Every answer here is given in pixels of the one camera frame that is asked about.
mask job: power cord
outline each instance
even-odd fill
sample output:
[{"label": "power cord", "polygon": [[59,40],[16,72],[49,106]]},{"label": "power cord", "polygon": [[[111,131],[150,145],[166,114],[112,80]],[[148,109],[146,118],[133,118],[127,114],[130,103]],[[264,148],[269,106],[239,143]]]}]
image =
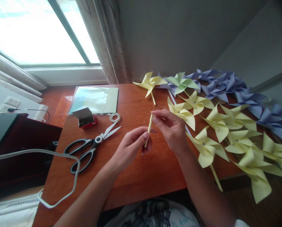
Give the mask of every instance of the power cord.
[{"label": "power cord", "polygon": [[9,153],[9,154],[3,154],[3,155],[0,155],[0,160],[6,159],[6,158],[11,158],[11,157],[14,157],[14,156],[17,156],[17,155],[20,155],[20,154],[36,153],[36,152],[45,153],[45,154],[51,154],[51,155],[56,155],[56,156],[65,157],[65,158],[71,158],[71,159],[75,159],[75,160],[77,161],[77,171],[76,171],[75,177],[74,177],[73,189],[72,189],[72,191],[71,191],[69,194],[67,194],[65,197],[63,197],[61,200],[59,200],[59,202],[57,202],[57,203],[54,204],[54,205],[50,205],[50,204],[48,204],[45,200],[43,200],[43,199],[41,198],[43,189],[41,189],[40,192],[38,192],[38,194],[37,194],[38,200],[39,200],[46,208],[51,209],[51,208],[54,208],[54,207],[58,206],[58,204],[60,204],[63,200],[65,200],[67,197],[69,197],[69,196],[70,196],[71,194],[73,194],[73,192],[75,191],[76,185],[77,185],[78,172],[79,172],[78,170],[80,169],[80,160],[79,160],[77,157],[75,157],[75,156],[60,154],[60,153],[57,153],[57,152],[53,152],[53,151],[49,151],[49,150],[43,150],[43,149],[30,149],[30,150],[17,151],[17,152]]},{"label": "power cord", "polygon": [[[36,109],[15,109],[15,108],[8,108],[8,111],[9,111],[9,112],[14,112],[14,111],[16,111],[16,110],[36,110]],[[39,110],[39,111],[45,111],[45,112],[47,112],[47,113],[48,113],[48,119],[47,119],[47,121],[50,119],[50,113],[49,113],[48,111],[46,111],[46,110]]]}]

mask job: window frame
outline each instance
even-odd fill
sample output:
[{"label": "window frame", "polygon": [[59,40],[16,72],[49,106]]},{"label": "window frame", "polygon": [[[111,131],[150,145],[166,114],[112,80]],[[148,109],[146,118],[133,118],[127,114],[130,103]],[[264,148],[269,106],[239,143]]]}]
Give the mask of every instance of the window frame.
[{"label": "window frame", "polygon": [[68,23],[65,15],[63,14],[60,6],[58,5],[56,0],[47,0],[50,6],[52,7],[54,13],[58,17],[59,21],[61,22],[62,26],[64,27],[65,31],[71,38],[72,42],[74,43],[75,47],[77,48],[78,52],[80,53],[81,57],[85,61],[85,63],[75,63],[75,64],[36,64],[36,65],[19,65],[17,64],[13,59],[11,59],[9,56],[4,54],[2,51],[0,51],[0,55],[4,58],[8,59],[13,64],[17,65],[20,68],[35,68],[35,67],[75,67],[75,66],[100,66],[100,63],[91,63],[88,59],[86,53],[84,52],[80,42],[78,41],[75,33],[73,32],[70,24]]}]

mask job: fingernail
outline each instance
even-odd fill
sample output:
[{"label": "fingernail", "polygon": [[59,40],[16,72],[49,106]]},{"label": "fingernail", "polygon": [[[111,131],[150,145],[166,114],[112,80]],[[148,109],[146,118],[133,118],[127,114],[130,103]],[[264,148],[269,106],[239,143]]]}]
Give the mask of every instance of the fingernail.
[{"label": "fingernail", "polygon": [[157,124],[159,122],[159,119],[157,117],[153,117],[153,122]]},{"label": "fingernail", "polygon": [[145,139],[148,139],[149,133],[148,133],[148,132],[145,132],[145,133],[143,133],[143,136],[144,136]]}]

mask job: shirt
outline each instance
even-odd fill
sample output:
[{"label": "shirt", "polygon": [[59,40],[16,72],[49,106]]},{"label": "shirt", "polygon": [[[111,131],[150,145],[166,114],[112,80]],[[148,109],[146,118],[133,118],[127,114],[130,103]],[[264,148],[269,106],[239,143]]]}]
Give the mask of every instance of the shirt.
[{"label": "shirt", "polygon": [[[183,205],[153,198],[127,205],[105,227],[200,227],[197,219]],[[249,227],[237,220],[234,227]]]}]

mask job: window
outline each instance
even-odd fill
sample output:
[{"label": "window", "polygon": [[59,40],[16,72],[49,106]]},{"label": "window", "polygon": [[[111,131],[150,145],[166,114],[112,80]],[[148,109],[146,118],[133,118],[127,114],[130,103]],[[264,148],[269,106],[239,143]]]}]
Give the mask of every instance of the window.
[{"label": "window", "polygon": [[0,54],[20,67],[99,64],[75,0],[0,0]]}]

